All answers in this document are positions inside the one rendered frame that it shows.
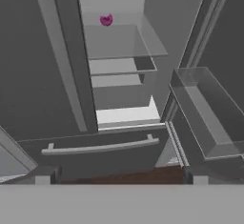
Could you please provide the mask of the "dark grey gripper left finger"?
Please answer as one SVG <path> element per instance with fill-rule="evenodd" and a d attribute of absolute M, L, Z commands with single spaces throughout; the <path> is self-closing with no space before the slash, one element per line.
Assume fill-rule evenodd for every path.
<path fill-rule="evenodd" d="M 55 166 L 36 167 L 27 175 L 14 178 L 10 184 L 20 185 L 51 185 L 58 184 L 61 176 L 61 168 Z"/>

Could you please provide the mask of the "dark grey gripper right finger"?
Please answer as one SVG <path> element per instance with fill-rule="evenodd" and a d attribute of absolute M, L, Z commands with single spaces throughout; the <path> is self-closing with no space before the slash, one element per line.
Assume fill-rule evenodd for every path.
<path fill-rule="evenodd" d="M 236 180 L 205 170 L 184 167 L 183 182 L 190 185 L 232 185 Z"/>

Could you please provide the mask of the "clear fridge door bin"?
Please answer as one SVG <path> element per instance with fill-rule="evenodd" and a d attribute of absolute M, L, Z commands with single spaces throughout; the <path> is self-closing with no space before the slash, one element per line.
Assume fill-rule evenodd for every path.
<path fill-rule="evenodd" d="M 206 159 L 244 154 L 244 112 L 208 68 L 175 69 L 170 88 Z"/>

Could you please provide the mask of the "grey fridge crisper drawer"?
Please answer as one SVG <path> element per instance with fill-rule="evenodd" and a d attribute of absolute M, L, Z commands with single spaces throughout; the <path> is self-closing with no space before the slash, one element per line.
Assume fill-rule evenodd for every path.
<path fill-rule="evenodd" d="M 93 76 L 95 108 L 111 110 L 148 106 L 153 82 L 154 75 L 149 73 Z"/>

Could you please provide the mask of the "dark grey fridge door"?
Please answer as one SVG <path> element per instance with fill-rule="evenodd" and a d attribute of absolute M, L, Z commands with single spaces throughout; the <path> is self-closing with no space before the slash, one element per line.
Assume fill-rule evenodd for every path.
<path fill-rule="evenodd" d="M 186 49 L 173 71 L 196 67 L 208 68 L 244 112 L 244 0 L 202 1 Z M 170 83 L 162 124 L 181 167 L 205 170 L 244 184 L 244 154 L 206 159 L 173 97 Z"/>
<path fill-rule="evenodd" d="M 98 131 L 79 0 L 0 0 L 0 127 L 16 141 Z"/>

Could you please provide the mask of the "small glass fridge shelf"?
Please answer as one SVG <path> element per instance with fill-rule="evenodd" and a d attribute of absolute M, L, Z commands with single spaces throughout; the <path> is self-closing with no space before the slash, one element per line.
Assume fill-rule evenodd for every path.
<path fill-rule="evenodd" d="M 89 61 L 91 75 L 144 73 L 155 71 L 156 66 L 149 56 L 100 59 Z"/>

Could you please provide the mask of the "large glass fridge shelf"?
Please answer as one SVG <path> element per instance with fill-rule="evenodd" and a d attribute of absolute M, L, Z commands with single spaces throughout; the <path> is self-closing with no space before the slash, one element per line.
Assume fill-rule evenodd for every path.
<path fill-rule="evenodd" d="M 90 60 L 168 54 L 144 14 L 119 16 L 108 27 L 89 23 L 84 33 Z"/>

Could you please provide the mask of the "grey fridge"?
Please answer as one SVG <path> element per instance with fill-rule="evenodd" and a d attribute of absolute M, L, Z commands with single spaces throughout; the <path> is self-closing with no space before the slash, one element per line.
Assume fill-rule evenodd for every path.
<path fill-rule="evenodd" d="M 113 16 L 113 21 L 127 14 L 144 14 L 163 43 L 167 55 L 152 57 L 155 71 L 152 96 L 145 107 L 111 110 L 95 109 L 98 130 L 157 125 L 164 122 L 163 111 L 169 98 L 173 69 L 181 61 L 193 24 L 203 0 L 79 0 L 84 27 L 101 24 L 100 16 Z"/>

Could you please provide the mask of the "dark grey freezer drawer front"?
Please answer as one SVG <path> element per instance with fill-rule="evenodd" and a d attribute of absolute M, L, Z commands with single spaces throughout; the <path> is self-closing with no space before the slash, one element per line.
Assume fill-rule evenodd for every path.
<path fill-rule="evenodd" d="M 56 149 L 113 145 L 140 141 L 151 134 L 159 143 L 152 146 L 103 153 L 43 155 L 50 143 Z M 93 178 L 122 173 L 139 173 L 153 169 L 169 134 L 165 127 L 126 132 L 97 133 L 73 137 L 20 141 L 21 148 L 40 166 L 59 166 L 64 180 Z"/>

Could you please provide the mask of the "purple round food item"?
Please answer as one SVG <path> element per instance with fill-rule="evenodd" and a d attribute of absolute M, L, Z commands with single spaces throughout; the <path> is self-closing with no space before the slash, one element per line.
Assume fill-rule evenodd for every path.
<path fill-rule="evenodd" d="M 112 24 L 113 22 L 113 16 L 111 14 L 109 15 L 101 15 L 100 16 L 100 23 L 105 26 L 108 27 Z"/>

